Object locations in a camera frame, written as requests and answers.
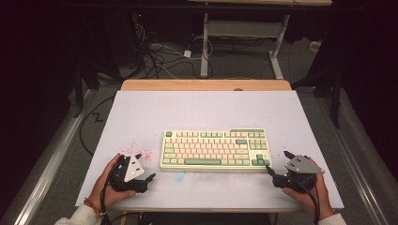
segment wire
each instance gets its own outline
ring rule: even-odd
[[[167,70],[167,68],[165,67],[161,67],[162,69],[164,69],[164,71],[166,71],[170,76],[172,76],[174,79],[179,80],[178,77],[176,77],[175,75],[173,75],[171,72],[169,72],[169,70]]]
[[[159,49],[159,51],[162,50],[163,48],[173,50],[172,52],[162,52],[162,53],[174,53],[174,54],[182,55],[182,53],[178,52],[177,50],[175,50],[175,49],[173,49],[173,48],[171,48],[171,47],[165,46],[165,45],[163,45],[163,44],[161,44],[161,45],[160,45],[160,44],[149,44],[149,46],[151,46],[151,45],[154,45],[154,46],[161,46],[161,48]]]
[[[246,48],[250,48],[250,47],[261,46],[265,42],[265,40],[267,39],[267,38],[256,38],[254,40],[254,43],[246,44],[244,42],[253,41],[253,39],[251,38],[251,39],[242,39],[242,40],[235,39],[235,40],[233,40],[233,39],[230,39],[230,38],[221,38],[221,37],[216,37],[216,36],[209,36],[209,38],[214,38],[213,40],[211,40],[212,43],[213,43],[212,44],[213,55],[214,56],[218,56],[218,57],[228,56],[228,55],[232,54],[235,50],[241,50],[241,49],[246,49]],[[215,40],[220,40],[220,41],[227,42],[229,45],[217,45],[217,44],[214,44]],[[231,50],[228,53],[225,53],[225,54],[216,54],[215,50],[217,48],[231,48]]]
[[[143,38],[141,38],[141,44],[140,44],[140,46],[139,47],[141,47],[141,46],[143,46],[143,44],[144,44],[144,39],[145,39],[145,29],[144,29],[144,27],[142,26],[142,25],[140,25],[140,24],[138,24],[138,23],[136,23],[136,25],[138,26],[138,27],[140,27],[141,29],[140,29],[140,32],[138,33],[138,39],[140,39],[140,36],[141,36],[141,34],[143,34]]]
[[[111,178],[111,175],[114,171],[114,169],[117,167],[117,163],[114,165],[114,167],[109,171],[105,183],[103,184],[102,191],[100,192],[99,195],[99,201],[100,201],[100,213],[102,215],[102,222],[101,225],[112,225],[111,220],[109,219],[108,212],[106,210],[106,205],[105,205],[105,194],[106,194],[106,188],[110,185],[109,180]]]
[[[192,74],[193,74],[193,77],[195,77],[195,78],[198,78],[196,75],[195,75],[195,67],[194,67],[194,65],[193,65],[193,63],[191,63],[191,62],[179,62],[179,63],[176,63],[176,64],[174,64],[174,65],[172,65],[172,66],[170,66],[170,67],[167,67],[166,69],[168,69],[168,68],[172,68],[172,67],[174,67],[174,66],[176,66],[176,65],[179,65],[179,64],[189,64],[189,65],[191,65],[191,67],[192,67]]]
[[[278,213],[276,213],[276,214],[275,214],[275,218],[274,218],[273,225],[278,225],[278,219],[279,219]]]
[[[193,42],[194,42],[195,40],[200,39],[200,38],[203,39],[203,40],[206,40],[206,41],[210,44],[210,53],[207,55],[207,57],[209,57],[209,56],[213,53],[213,45],[211,44],[211,42],[210,42],[209,39],[200,36],[200,37],[194,38],[194,39],[192,40],[191,43],[193,44]]]
[[[80,142],[82,143],[82,146],[84,148],[84,150],[90,155],[90,156],[94,156],[94,154],[88,149],[88,147],[85,145],[84,140],[83,140],[83,126],[85,124],[85,121],[87,120],[87,118],[99,107],[101,106],[103,103],[105,103],[106,101],[110,100],[110,99],[114,99],[115,98],[115,94],[112,97],[108,97],[106,99],[104,99],[99,105],[97,105],[92,111],[90,111],[87,116],[85,117],[85,119],[83,119],[82,124],[80,125],[80,129],[79,129],[79,139]]]
[[[296,182],[307,194],[308,196],[310,196],[311,200],[314,203],[314,208],[315,208],[315,216],[314,216],[314,225],[317,225],[319,222],[319,215],[320,215],[320,209],[319,209],[319,196],[318,196],[318,190],[316,189],[315,186],[315,190],[316,190],[316,196],[318,199],[318,202],[316,201],[314,195],[305,187],[303,186],[297,179],[292,179],[294,182]]]

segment white sleeve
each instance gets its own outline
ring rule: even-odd
[[[101,217],[96,217],[93,209],[85,204],[79,206],[70,219],[59,219],[54,225],[95,225],[100,224]]]
[[[346,223],[341,214],[335,214],[319,220],[318,225],[346,225]]]

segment black cable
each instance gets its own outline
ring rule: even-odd
[[[158,79],[159,78],[159,72],[158,72],[158,65],[156,63],[157,60],[155,59],[155,57],[151,53],[149,53],[148,56],[149,56],[149,58],[151,59],[151,61],[153,63],[153,68],[155,69],[155,75],[156,75],[156,78]]]
[[[110,100],[110,99],[114,99],[115,98],[115,96],[112,96],[112,97],[108,97],[108,98],[106,98],[106,99],[104,99],[99,105],[97,105],[92,111],[90,111],[88,114],[87,114],[87,116],[83,119],[83,122],[82,122],[82,124],[80,125],[80,129],[79,129],[79,139],[80,139],[80,142],[82,143],[82,146],[83,146],[83,148],[84,148],[84,150],[90,155],[90,156],[94,156],[94,154],[88,149],[88,147],[85,145],[85,143],[84,143],[84,140],[83,140],[83,133],[82,133],[82,130],[83,130],[83,125],[84,125],[84,123],[85,123],[85,121],[87,120],[87,118],[99,107],[99,106],[101,106],[103,103],[105,103],[106,101],[108,101],[108,100]]]
[[[127,75],[123,79],[124,80],[131,79],[131,78],[137,76],[141,71],[143,71],[143,69],[144,69],[144,63],[141,63],[140,65],[138,65],[138,68],[136,68],[133,72],[131,72],[129,75]]]
[[[298,180],[292,179],[294,182],[296,182],[307,194],[310,196],[311,200],[314,203],[314,208],[315,208],[315,215],[314,215],[314,225],[317,225],[319,222],[319,215],[320,215],[320,209],[319,209],[319,204],[317,203],[314,195],[305,187],[303,186]]]
[[[231,45],[231,46],[217,45],[217,44],[215,44],[214,40],[211,40],[211,42],[213,43],[212,44],[212,47],[213,47],[213,54],[212,55],[218,56],[218,57],[228,56],[228,55],[232,54],[235,50],[242,50],[242,49],[251,48],[251,47],[258,47],[258,46],[262,45],[264,43],[264,41],[266,40],[266,38],[256,38],[254,43],[246,44],[246,43],[244,43],[244,41],[252,41],[252,40],[251,39],[247,39],[247,40],[245,40],[245,39],[242,39],[242,40],[235,39],[235,40],[233,40],[233,39],[224,39],[224,38],[213,37],[213,36],[208,37],[208,38],[214,38],[214,39],[217,39],[217,40],[221,40],[221,41],[227,42],[227,43],[229,43]],[[216,53],[217,48],[228,48],[228,47],[232,48],[228,53],[226,53],[226,54],[217,54]]]
[[[147,62],[152,63],[152,65],[153,65],[153,62],[152,62],[151,59],[149,59],[150,57],[147,55],[147,53],[145,54],[145,57],[148,58],[148,59],[147,59]],[[152,71],[153,69],[155,69],[155,67],[151,67],[151,66],[149,66],[147,63],[145,63],[145,66],[144,66],[145,76],[144,76],[143,78],[141,78],[141,79],[148,79],[148,78],[149,78],[149,74],[151,73],[151,71]]]
[[[170,64],[170,63],[174,63],[176,61],[183,60],[183,59],[187,59],[187,58],[186,57],[179,57],[179,58],[173,59],[171,61],[163,62],[163,64]]]
[[[101,225],[112,225],[112,222],[109,219],[109,215],[108,215],[106,205],[105,205],[105,194],[106,194],[106,188],[109,186],[109,180],[111,178],[111,174],[113,173],[113,170],[116,168],[116,166],[117,166],[117,164],[115,164],[114,167],[109,171],[108,176],[106,177],[105,183],[103,184],[103,189],[99,195],[100,214],[102,215]]]
[[[278,225],[278,213],[275,214],[274,222],[272,225]]]
[[[141,214],[140,223],[139,223],[138,225],[145,225],[145,224],[143,224],[143,222],[145,221],[145,219],[146,219],[146,212],[144,212],[144,213]]]
[[[174,64],[174,65],[171,65],[170,67],[166,67],[165,69],[169,69],[169,68],[172,68],[172,67],[174,67],[174,66],[176,66],[176,65],[183,64],[183,63],[191,65],[193,77],[195,77],[195,78],[197,78],[197,79],[200,79],[200,77],[197,77],[197,76],[196,76],[196,74],[195,74],[195,66],[194,66],[193,63],[191,63],[191,62],[179,62],[179,63],[176,63],[176,64]]]

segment cable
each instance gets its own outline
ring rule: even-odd
[[[88,149],[88,147],[85,145],[85,143],[84,143],[84,140],[83,140],[83,133],[82,133],[82,130],[83,130],[83,126],[84,126],[84,123],[85,123],[85,121],[87,120],[87,118],[99,107],[99,106],[101,106],[103,103],[105,103],[106,101],[108,101],[108,100],[110,100],[110,99],[114,99],[115,98],[115,94],[112,96],[112,97],[108,97],[108,98],[106,98],[106,99],[104,99],[99,105],[97,105],[92,111],[90,111],[88,114],[87,114],[87,116],[85,117],[85,119],[83,119],[83,122],[82,122],[82,124],[80,125],[80,129],[79,129],[79,139],[80,139],[80,142],[82,143],[82,146],[83,146],[83,148],[84,148],[84,150],[90,155],[90,156],[94,156],[94,154]]]
[[[230,44],[230,46],[227,46],[227,45],[216,45],[216,44],[214,44],[215,40],[211,40],[212,43],[213,43],[212,44],[213,55],[218,56],[218,57],[228,56],[229,54],[232,54],[235,50],[241,50],[241,49],[246,49],[246,48],[250,48],[250,47],[261,46],[264,43],[264,41],[267,39],[267,38],[256,38],[254,40],[254,43],[246,44],[246,43],[243,43],[243,41],[253,41],[253,40],[252,39],[247,39],[247,40],[245,40],[245,39],[237,40],[236,39],[236,40],[232,40],[230,38],[221,38],[221,37],[216,37],[216,36],[209,36],[208,38],[214,38],[216,40],[224,41],[224,42],[227,42],[228,44]],[[226,53],[226,54],[216,54],[215,50],[217,49],[217,47],[218,48],[231,48],[231,50],[228,53]]]
[[[173,52],[162,52],[162,53],[174,53],[174,54],[182,55],[182,53],[178,52],[177,50],[175,50],[175,49],[173,49],[173,48],[171,48],[171,47],[165,46],[165,45],[163,45],[163,44],[161,44],[161,45],[160,45],[160,44],[149,44],[149,47],[150,47],[151,45],[161,46],[161,48],[160,48],[159,50],[157,50],[156,52],[162,50],[163,48],[166,48],[166,49],[173,50]]]
[[[275,214],[275,218],[274,218],[274,222],[273,222],[272,225],[278,225],[278,219],[279,219],[278,213],[276,213],[276,214]]]
[[[138,27],[140,27],[140,28],[141,28],[141,30],[140,30],[140,33],[138,33],[138,39],[140,39],[140,36],[141,36],[141,34],[143,34],[143,38],[142,38],[142,40],[141,40],[141,44],[140,44],[140,46],[139,46],[139,47],[141,47],[141,46],[143,46],[143,44],[144,44],[144,39],[145,39],[145,29],[144,29],[144,27],[143,27],[142,25],[140,25],[140,24],[138,24],[138,23],[136,23],[136,25],[137,25]]]
[[[159,78],[159,72],[158,72],[158,66],[156,64],[155,57],[153,57],[153,55],[150,54],[150,53],[148,54],[148,56],[150,57],[150,59],[151,59],[151,61],[153,63],[153,68],[155,69],[155,72],[156,72],[156,78],[158,79]]]
[[[110,180],[111,174],[113,173],[113,171],[116,168],[116,166],[117,166],[117,164],[115,164],[114,167],[109,171],[108,176],[106,177],[105,183],[103,184],[103,189],[102,189],[102,191],[100,192],[100,195],[99,195],[100,214],[102,215],[101,225],[112,225],[112,222],[109,219],[108,212],[106,210],[105,194],[106,194],[106,188],[110,185],[109,184],[109,180]]]
[[[316,201],[314,195],[305,187],[303,186],[297,179],[292,179],[294,182],[296,182],[307,194],[308,196],[310,196],[311,200],[314,203],[314,208],[315,208],[315,216],[314,216],[314,225],[317,225],[319,222],[319,215],[320,215],[320,209],[319,209],[319,196],[318,196],[318,189],[315,186],[315,190],[316,190],[316,196],[318,199],[318,202]]]
[[[193,63],[191,63],[191,62],[179,62],[179,63],[176,63],[176,64],[174,64],[174,65],[172,65],[172,66],[170,66],[170,67],[167,67],[167,68],[165,68],[165,69],[172,68],[172,67],[174,67],[174,66],[176,66],[176,65],[183,64],[183,63],[185,63],[185,64],[190,64],[191,67],[192,67],[192,74],[193,74],[193,77],[198,78],[198,77],[195,75],[195,67],[194,67]]]
[[[199,38],[201,38],[201,39],[207,41],[207,42],[210,44],[210,53],[207,55],[207,57],[209,57],[209,56],[213,53],[213,45],[211,44],[211,42],[210,42],[209,39],[204,38],[204,37],[202,37],[202,36],[199,36],[199,37],[194,38],[194,39],[192,40],[191,43],[193,44],[193,42],[194,42],[195,40],[199,39]]]

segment keyboard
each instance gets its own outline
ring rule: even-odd
[[[264,129],[167,130],[163,134],[163,170],[266,172],[266,166],[272,167],[272,161]]]

